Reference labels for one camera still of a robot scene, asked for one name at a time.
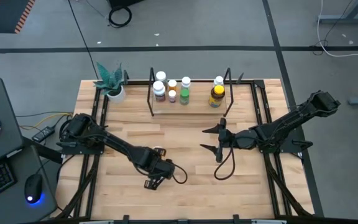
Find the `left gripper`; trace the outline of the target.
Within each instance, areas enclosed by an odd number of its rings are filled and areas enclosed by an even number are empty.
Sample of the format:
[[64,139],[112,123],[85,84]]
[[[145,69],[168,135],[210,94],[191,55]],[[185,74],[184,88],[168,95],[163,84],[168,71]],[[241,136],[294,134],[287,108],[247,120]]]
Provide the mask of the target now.
[[[155,147],[153,150],[160,156],[166,155],[166,150],[161,147]],[[151,157],[146,160],[147,177],[164,177],[171,179],[175,171],[175,165],[171,159],[162,159],[161,157]],[[160,185],[160,179],[149,179],[144,182],[144,188],[156,190]]]

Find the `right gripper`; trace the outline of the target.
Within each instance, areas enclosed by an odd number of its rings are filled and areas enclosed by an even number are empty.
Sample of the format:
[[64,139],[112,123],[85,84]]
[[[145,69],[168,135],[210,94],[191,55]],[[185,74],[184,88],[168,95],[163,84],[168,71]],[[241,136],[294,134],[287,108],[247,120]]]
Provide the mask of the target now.
[[201,144],[201,147],[216,155],[216,162],[223,161],[223,148],[230,147],[235,142],[235,134],[226,129],[226,119],[221,118],[213,128],[202,130],[203,133],[218,134],[218,147]]

